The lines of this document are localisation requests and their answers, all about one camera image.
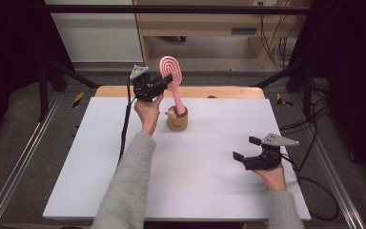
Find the person's hand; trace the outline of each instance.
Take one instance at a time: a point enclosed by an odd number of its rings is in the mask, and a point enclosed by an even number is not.
[[[134,109],[138,113],[139,119],[141,119],[142,133],[153,135],[159,118],[159,105],[162,99],[163,94],[159,95],[154,102],[144,102],[139,99],[135,102]]]
[[[284,167],[280,163],[277,168],[272,170],[254,170],[266,182],[271,191],[286,191],[287,184],[284,177]]]

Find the cable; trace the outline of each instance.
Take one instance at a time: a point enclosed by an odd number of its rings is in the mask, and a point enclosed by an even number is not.
[[[287,49],[287,38],[284,38],[284,47],[283,47],[283,54],[281,55],[281,58],[283,59],[283,66],[285,66],[285,50]]]
[[[312,90],[314,90],[315,93],[320,94],[321,97],[327,96],[329,94],[328,91],[320,88],[313,80],[312,80]]]
[[[317,219],[325,220],[325,221],[331,221],[331,220],[336,219],[338,217],[338,214],[340,213],[340,206],[338,205],[338,202],[337,202],[335,196],[332,194],[332,192],[329,189],[327,189],[325,186],[323,186],[322,184],[314,181],[313,179],[310,179],[310,178],[307,178],[307,177],[300,177],[300,179],[310,181],[310,182],[316,184],[317,186],[319,186],[320,188],[322,188],[326,193],[329,194],[329,196],[331,196],[332,200],[335,203],[335,214],[332,217],[329,217],[329,218],[320,217],[317,214],[313,213],[311,210],[308,210],[309,213],[313,217],[315,217]]]
[[[277,49],[275,49],[275,63],[278,64],[278,60],[277,60]]]
[[[319,187],[320,187],[320,188],[322,188],[326,193],[328,193],[328,194],[330,195],[330,197],[332,198],[332,200],[333,200],[333,201],[334,201],[334,203],[335,203],[335,213],[334,213],[334,215],[333,215],[333,216],[328,217],[328,218],[325,218],[325,217],[322,217],[322,216],[318,216],[316,213],[314,213],[314,212],[312,212],[311,210],[309,210],[309,213],[311,214],[311,216],[313,216],[313,217],[315,217],[315,218],[317,218],[317,219],[330,221],[330,220],[334,220],[334,219],[336,219],[336,218],[338,217],[338,215],[339,215],[339,212],[340,212],[340,207],[339,207],[339,205],[338,205],[338,202],[337,202],[337,200],[336,200],[335,196],[332,194],[332,192],[331,192],[329,189],[327,189],[326,187],[324,187],[322,184],[318,183],[317,181],[315,181],[315,180],[313,180],[313,179],[310,179],[310,178],[307,178],[307,177],[301,177],[301,176],[300,176],[300,172],[301,172],[301,170],[302,170],[302,167],[303,167],[303,165],[304,165],[304,163],[305,163],[306,159],[308,158],[308,156],[309,156],[309,154],[310,154],[310,152],[311,152],[312,146],[314,145],[314,142],[315,142],[315,137],[316,137],[316,133],[317,133],[316,121],[317,121],[319,118],[321,118],[322,116],[324,116],[325,114],[327,114],[327,111],[325,111],[325,110],[327,110],[328,106],[324,106],[324,107],[320,108],[317,112],[315,111],[315,107],[316,107],[316,105],[317,105],[319,102],[323,101],[323,100],[325,100],[325,97],[324,97],[324,98],[319,99],[319,100],[315,103],[315,105],[314,105],[314,107],[313,107],[313,124],[314,124],[314,126],[315,126],[315,133],[314,133],[314,137],[313,137],[313,140],[312,140],[312,142],[311,142],[311,145],[310,145],[310,147],[309,147],[309,149],[308,149],[308,151],[307,151],[306,156],[303,158],[301,165],[300,165],[299,167],[297,167],[297,166],[296,166],[296,164],[295,164],[295,162],[293,161],[293,159],[292,159],[290,156],[288,156],[288,155],[281,154],[281,157],[282,157],[283,159],[285,159],[285,160],[289,161],[289,162],[293,165],[293,170],[295,171],[295,176],[296,176],[296,179],[297,179],[298,184],[299,184],[300,186],[301,186],[301,180],[306,180],[306,181],[312,182],[313,184],[315,184],[315,185],[319,186]],[[304,120],[302,120],[302,121],[298,121],[298,122],[296,123],[296,125],[298,126],[298,125],[299,125],[299,123],[305,123],[305,121],[304,121]]]
[[[285,36],[286,38],[288,38],[290,35],[291,35],[291,33],[293,33],[293,31],[298,27],[298,26],[300,26],[302,24],[302,21],[299,21],[298,20],[298,23],[290,30],[290,32],[287,34],[287,36]]]
[[[118,157],[118,163],[120,163],[121,157],[124,155],[124,148],[126,145],[126,135],[127,129],[129,127],[129,120],[130,120],[130,113],[132,110],[132,103],[135,98],[132,100],[131,90],[130,90],[130,78],[127,78],[127,107],[126,107],[126,114],[124,116],[124,126],[123,131],[121,132],[121,145],[120,145],[120,155]]]
[[[305,124],[306,122],[307,122],[307,120],[303,119],[303,120],[300,120],[300,121],[298,121],[294,124],[290,124],[290,125],[280,127],[279,130],[280,131],[290,130],[290,129],[296,128],[298,126],[301,126],[302,124]]]
[[[275,32],[278,30],[279,23],[281,23],[281,21],[278,22],[277,27],[275,28],[275,31],[274,31],[274,35],[275,35]],[[266,35],[264,33],[264,14],[260,14],[260,41],[261,41],[261,45],[263,46],[264,50],[269,55],[270,60],[273,62],[274,65],[276,65],[278,67],[279,65],[273,59],[273,55],[270,52],[271,49],[269,46],[269,42],[267,41]]]
[[[328,108],[329,108],[329,106],[325,106],[325,107],[323,107],[323,108],[319,109],[319,110],[316,112],[316,114],[315,114],[315,116],[316,116],[315,120],[316,120],[316,121],[318,121],[321,117],[323,117],[324,115],[326,115],[326,114],[329,112],[329,111],[328,111]],[[303,120],[302,122],[298,122],[298,123],[294,124],[294,126],[289,125],[288,127],[281,128],[281,129],[280,129],[280,131],[282,131],[282,130],[290,130],[290,129],[296,128],[296,127],[298,127],[298,126],[300,126],[300,125],[302,125],[302,124],[305,124],[306,122],[307,122],[306,120]],[[302,131],[302,130],[308,129],[308,128],[309,128],[309,127],[311,127],[311,126],[312,126],[312,123],[310,123],[310,124],[309,124],[309,125],[307,125],[306,127],[303,127],[303,128],[301,128],[301,129],[298,129],[298,130],[296,130],[296,131],[289,132],[289,133],[282,133],[282,134],[283,134],[283,135],[293,134],[293,133],[300,132],[300,131]]]

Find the pink toy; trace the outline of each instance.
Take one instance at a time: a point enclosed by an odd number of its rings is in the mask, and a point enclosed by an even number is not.
[[[182,82],[182,72],[180,70],[179,63],[171,56],[164,56],[159,61],[159,71],[162,74],[162,77],[165,77],[170,73],[172,74],[173,81],[168,84],[168,91],[172,92],[177,113],[182,115],[186,110],[183,106],[182,100],[180,99],[179,93],[177,92],[177,87]]]

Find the gray sleeve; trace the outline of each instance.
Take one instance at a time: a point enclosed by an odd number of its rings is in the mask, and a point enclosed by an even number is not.
[[[295,208],[295,200],[288,191],[270,192],[270,229],[304,228]]]
[[[155,146],[153,138],[149,135],[139,133],[134,137],[117,166],[92,228],[143,227]]]

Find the white tabletop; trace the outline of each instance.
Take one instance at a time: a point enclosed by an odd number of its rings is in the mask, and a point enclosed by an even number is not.
[[[147,204],[147,220],[267,219],[268,189],[263,180],[233,159],[233,151],[258,156],[250,135],[279,134],[267,99],[183,98],[189,126],[172,132],[164,98],[153,135],[157,146]],[[126,98],[94,97],[85,113],[43,217],[93,219],[116,169]],[[141,123],[131,112],[126,147]],[[297,212],[310,219],[291,164],[283,160],[288,190]]]

